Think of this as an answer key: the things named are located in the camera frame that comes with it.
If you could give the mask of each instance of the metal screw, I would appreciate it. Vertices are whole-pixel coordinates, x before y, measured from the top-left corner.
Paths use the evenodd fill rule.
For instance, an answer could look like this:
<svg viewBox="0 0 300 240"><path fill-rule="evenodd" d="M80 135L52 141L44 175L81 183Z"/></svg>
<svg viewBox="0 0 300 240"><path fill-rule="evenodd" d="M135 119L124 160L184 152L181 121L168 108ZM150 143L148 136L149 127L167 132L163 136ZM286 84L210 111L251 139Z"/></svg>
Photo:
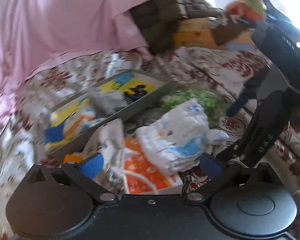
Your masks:
<svg viewBox="0 0 300 240"><path fill-rule="evenodd" d="M103 194L101 194L101 196L99 198L103 201L109 202L109 201L115 200L115 194L103 193Z"/></svg>
<svg viewBox="0 0 300 240"><path fill-rule="evenodd" d="M188 200L198 202L203 199L203 196L200 193L190 193L187 195Z"/></svg>

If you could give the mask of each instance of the round black disc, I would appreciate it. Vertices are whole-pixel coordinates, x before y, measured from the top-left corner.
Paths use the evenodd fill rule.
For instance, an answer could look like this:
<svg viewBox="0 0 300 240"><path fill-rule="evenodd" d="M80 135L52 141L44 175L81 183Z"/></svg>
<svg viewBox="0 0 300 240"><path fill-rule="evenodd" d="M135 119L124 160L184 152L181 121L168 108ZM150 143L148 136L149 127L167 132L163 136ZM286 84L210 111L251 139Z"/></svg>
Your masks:
<svg viewBox="0 0 300 240"><path fill-rule="evenodd" d="M37 182L15 192L6 206L14 232L23 236L52 237L69 232L91 215L89 195L69 186Z"/></svg>
<svg viewBox="0 0 300 240"><path fill-rule="evenodd" d="M210 210L221 225L248 236L280 233L296 217L288 191L270 183L226 188L212 198Z"/></svg>

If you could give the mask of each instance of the orange object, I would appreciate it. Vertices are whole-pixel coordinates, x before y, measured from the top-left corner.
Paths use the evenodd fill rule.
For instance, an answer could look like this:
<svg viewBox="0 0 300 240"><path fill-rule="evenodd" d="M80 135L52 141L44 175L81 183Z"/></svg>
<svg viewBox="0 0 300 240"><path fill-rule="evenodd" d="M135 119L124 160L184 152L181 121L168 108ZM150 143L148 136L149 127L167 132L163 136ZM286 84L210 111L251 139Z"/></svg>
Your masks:
<svg viewBox="0 0 300 240"><path fill-rule="evenodd" d="M150 163L144 156L138 140L135 138L125 139L125 146L135 152L137 155L132 156L129 160L125 161L124 169L140 174L147 178L152 184L155 185L161 194L180 194L182 191L182 180L178 174L171 176L164 176L152 163ZM126 176L126 189L130 194L144 194L150 193L151 188L140 179L131 176Z"/></svg>
<svg viewBox="0 0 300 240"><path fill-rule="evenodd" d="M81 155L77 155L77 154L67 154L63 158L63 163L67 163L67 162L80 163L80 162L82 162L82 156Z"/></svg>

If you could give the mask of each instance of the floral fabric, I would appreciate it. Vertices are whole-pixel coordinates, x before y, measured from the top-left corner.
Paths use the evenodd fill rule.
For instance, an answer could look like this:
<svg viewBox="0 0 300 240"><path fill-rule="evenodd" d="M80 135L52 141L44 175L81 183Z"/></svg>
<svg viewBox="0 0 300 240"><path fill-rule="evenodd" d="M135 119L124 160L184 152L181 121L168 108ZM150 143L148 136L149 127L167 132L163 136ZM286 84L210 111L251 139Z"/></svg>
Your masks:
<svg viewBox="0 0 300 240"><path fill-rule="evenodd" d="M0 124L0 238L12 235L5 217L5 206L30 167L36 162L59 165L44 151L43 130L48 123L45 116L55 105L126 69L160 74L176 84L215 89L231 104L234 94L240 92L236 86L241 86L265 63L266 59L260 54L192 47L157 55L153 61L145 63L138 53L104 51L37 73L17 94L17 110L10 116L7 125ZM141 113L143 116L137 123L125 125L126 136L133 135L137 126L149 125L161 116L154 110L147 111L151 113ZM251 116L244 110L235 117L223 116L220 119L219 128L230 136L228 144L243 135L250 119ZM270 163L291 192L300 188L300 158L282 141L277 140L262 161ZM181 177L184 192L208 181L198 167L182 173Z"/></svg>

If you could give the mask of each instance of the silver bolt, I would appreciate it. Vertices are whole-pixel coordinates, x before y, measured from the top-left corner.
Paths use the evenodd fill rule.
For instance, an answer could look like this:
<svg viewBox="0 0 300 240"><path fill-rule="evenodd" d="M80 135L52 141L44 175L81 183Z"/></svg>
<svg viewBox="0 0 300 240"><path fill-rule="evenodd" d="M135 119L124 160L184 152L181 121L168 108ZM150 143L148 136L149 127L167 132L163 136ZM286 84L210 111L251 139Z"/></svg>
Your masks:
<svg viewBox="0 0 300 240"><path fill-rule="evenodd" d="M188 200L198 202L203 199L203 196L200 193L190 193L187 195Z"/></svg>
<svg viewBox="0 0 300 240"><path fill-rule="evenodd" d="M152 205L152 204L155 204L155 203L156 203L156 202L155 202L154 199L149 199L149 200L148 200L148 204L151 204L151 205Z"/></svg>
<svg viewBox="0 0 300 240"><path fill-rule="evenodd" d="M113 201L115 200L115 194L112 193L103 193L101 194L101 196L99 197L102 201Z"/></svg>

